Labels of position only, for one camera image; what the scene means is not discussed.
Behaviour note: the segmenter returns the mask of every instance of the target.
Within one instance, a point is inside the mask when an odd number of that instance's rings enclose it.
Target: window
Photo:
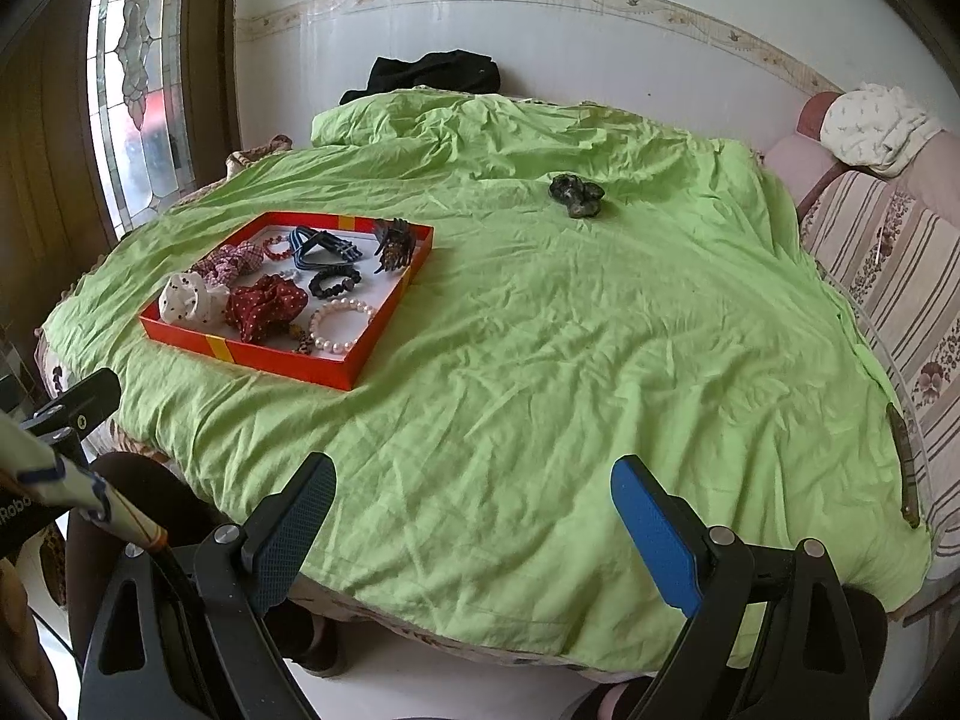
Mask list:
[[[181,0],[92,0],[90,128],[117,238],[194,189],[184,126]]]

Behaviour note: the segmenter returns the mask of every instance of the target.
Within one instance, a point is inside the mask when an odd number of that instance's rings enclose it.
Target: pearl bracelet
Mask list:
[[[376,314],[376,308],[364,303],[363,300],[336,298],[335,300],[331,300],[330,303],[320,306],[319,309],[315,310],[313,316],[310,317],[309,329],[310,338],[313,338],[313,346],[320,349],[320,351],[331,352],[332,354],[347,354],[347,352],[356,346],[359,338],[354,338],[353,341],[345,341],[344,343],[335,343],[334,341],[330,341],[329,338],[324,338],[317,332],[317,325],[319,325],[328,314],[334,314],[338,311],[357,311],[361,314],[366,314],[367,324],[369,324],[373,315]]]

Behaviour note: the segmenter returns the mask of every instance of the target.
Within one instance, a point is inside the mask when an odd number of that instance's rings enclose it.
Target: bed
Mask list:
[[[683,618],[608,497],[632,452],[704,521],[774,546],[816,536],[888,610],[915,597],[930,531],[901,515],[886,415],[910,416],[904,392],[749,148],[596,105],[431,90],[322,114],[313,143],[126,237],[38,350],[51,386],[115,370],[101,448],[172,461],[234,519],[328,452],[342,493],[296,600],[474,659],[654,670]],[[600,217],[549,199],[557,172],[604,186]],[[160,346],[136,321],[167,274],[274,209],[435,227],[348,394]]]

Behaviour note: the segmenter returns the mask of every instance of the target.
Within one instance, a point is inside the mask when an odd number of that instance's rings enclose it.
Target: pink plaid scrunchie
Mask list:
[[[263,266],[263,250],[250,241],[242,242],[238,247],[224,244],[222,247],[203,257],[191,271],[203,276],[203,282],[213,287],[223,284],[228,287],[240,276],[252,274]]]

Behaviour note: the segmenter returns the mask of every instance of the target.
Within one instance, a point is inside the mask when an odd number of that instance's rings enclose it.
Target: yellow ribbon stripe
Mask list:
[[[213,356],[218,360],[233,362],[233,355],[230,354],[230,350],[227,348],[227,342],[222,338],[219,336],[207,336],[206,342],[210,344],[210,351],[213,352]]]

